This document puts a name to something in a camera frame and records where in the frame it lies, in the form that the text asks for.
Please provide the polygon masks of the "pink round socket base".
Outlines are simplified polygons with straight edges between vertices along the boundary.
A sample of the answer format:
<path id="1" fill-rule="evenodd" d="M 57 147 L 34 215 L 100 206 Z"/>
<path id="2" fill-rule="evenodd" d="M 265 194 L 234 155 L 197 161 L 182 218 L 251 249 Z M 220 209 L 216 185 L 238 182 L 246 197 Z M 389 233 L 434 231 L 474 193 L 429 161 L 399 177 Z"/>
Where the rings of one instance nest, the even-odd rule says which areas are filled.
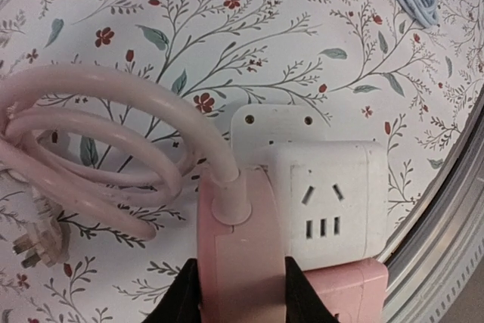
<path id="1" fill-rule="evenodd" d="M 281 224 L 268 176 L 244 170 L 252 212 L 241 225 L 213 216 L 216 186 L 205 175 L 197 208 L 197 267 L 203 322 L 283 322 L 285 262 Z"/>

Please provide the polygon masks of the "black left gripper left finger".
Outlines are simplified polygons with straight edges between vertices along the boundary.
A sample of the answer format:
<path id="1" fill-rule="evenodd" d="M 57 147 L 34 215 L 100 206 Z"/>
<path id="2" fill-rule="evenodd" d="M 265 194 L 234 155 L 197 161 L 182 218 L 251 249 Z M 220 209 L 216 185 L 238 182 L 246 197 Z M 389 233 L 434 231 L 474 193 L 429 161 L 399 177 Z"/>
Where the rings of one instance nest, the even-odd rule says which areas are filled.
<path id="1" fill-rule="evenodd" d="M 200 323 L 200 283 L 197 260 L 190 258 L 143 323 Z"/>

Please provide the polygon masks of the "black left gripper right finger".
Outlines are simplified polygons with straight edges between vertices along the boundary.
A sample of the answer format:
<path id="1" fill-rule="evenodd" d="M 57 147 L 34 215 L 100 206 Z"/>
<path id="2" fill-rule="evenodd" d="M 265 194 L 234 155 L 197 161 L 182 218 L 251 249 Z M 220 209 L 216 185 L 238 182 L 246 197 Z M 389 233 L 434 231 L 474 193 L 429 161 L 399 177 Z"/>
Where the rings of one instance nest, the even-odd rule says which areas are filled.
<path id="1" fill-rule="evenodd" d="M 285 257 L 286 322 L 337 323 L 291 256 Z"/>

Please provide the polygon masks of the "white cube socket tiger print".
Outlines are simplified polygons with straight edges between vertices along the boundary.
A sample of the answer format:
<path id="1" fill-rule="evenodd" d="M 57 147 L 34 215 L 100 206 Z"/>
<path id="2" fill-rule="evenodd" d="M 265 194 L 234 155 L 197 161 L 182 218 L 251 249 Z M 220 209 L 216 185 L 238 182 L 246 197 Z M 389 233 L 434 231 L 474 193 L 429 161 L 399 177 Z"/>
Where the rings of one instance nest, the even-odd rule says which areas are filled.
<path id="1" fill-rule="evenodd" d="M 309 107 L 248 104 L 231 118 L 237 160 L 264 169 L 280 214 L 284 252 L 303 271 L 376 256 L 386 246 L 385 148 L 327 141 Z"/>

